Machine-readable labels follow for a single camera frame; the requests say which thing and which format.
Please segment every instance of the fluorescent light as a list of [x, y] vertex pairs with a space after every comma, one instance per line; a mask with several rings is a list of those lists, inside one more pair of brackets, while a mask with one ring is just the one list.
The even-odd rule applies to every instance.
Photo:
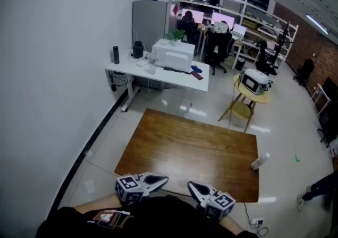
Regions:
[[306, 15], [309, 20], [311, 20], [314, 24], [316, 24], [324, 33], [328, 34], [327, 30], [320, 25], [317, 21], [314, 20], [310, 15]]

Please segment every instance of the potted plant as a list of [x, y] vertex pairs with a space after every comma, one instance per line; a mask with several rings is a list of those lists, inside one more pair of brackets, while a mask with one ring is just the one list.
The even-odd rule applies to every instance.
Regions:
[[171, 40], [171, 44], [173, 46], [176, 46], [178, 42], [184, 38], [185, 30], [177, 30], [172, 33], [167, 33], [165, 35], [165, 38], [168, 40]]

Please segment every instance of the black thermos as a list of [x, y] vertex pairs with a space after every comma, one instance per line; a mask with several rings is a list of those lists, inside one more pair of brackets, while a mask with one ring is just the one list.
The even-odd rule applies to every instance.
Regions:
[[143, 57], [143, 45], [141, 41], [135, 41], [133, 47], [133, 57], [136, 59]]
[[114, 55], [114, 63], [115, 64], [120, 63], [120, 56], [118, 54], [118, 46], [113, 46], [112, 47], [112, 52], [113, 52], [113, 55]]

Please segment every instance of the trash can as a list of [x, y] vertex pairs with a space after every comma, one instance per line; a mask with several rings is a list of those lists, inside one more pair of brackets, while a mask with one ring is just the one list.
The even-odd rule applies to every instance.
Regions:
[[242, 57], [238, 57], [238, 60], [237, 60], [237, 63], [236, 63], [236, 66], [235, 68], [239, 71], [242, 71], [243, 67], [244, 67], [244, 64], [245, 64], [245, 60], [244, 58]]

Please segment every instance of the blue object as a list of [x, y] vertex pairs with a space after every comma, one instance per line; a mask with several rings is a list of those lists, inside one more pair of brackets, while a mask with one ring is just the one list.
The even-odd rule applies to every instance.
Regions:
[[203, 71], [199, 69], [196, 65], [191, 66], [192, 70], [194, 70], [196, 73], [202, 73]]

